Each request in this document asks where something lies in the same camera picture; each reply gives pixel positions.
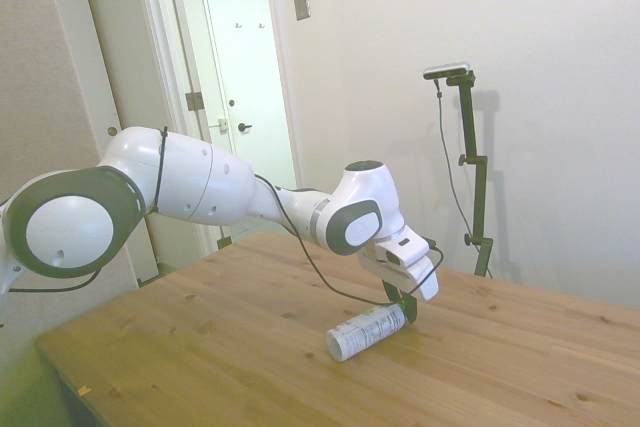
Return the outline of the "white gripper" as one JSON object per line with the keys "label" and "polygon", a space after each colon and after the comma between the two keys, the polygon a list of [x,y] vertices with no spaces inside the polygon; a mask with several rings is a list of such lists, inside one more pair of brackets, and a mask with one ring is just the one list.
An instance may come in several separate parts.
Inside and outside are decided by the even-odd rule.
{"label": "white gripper", "polygon": [[370,241],[357,253],[360,265],[384,280],[389,301],[402,304],[410,324],[417,319],[417,300],[429,301],[439,291],[429,251],[428,242],[404,226],[393,236]]}

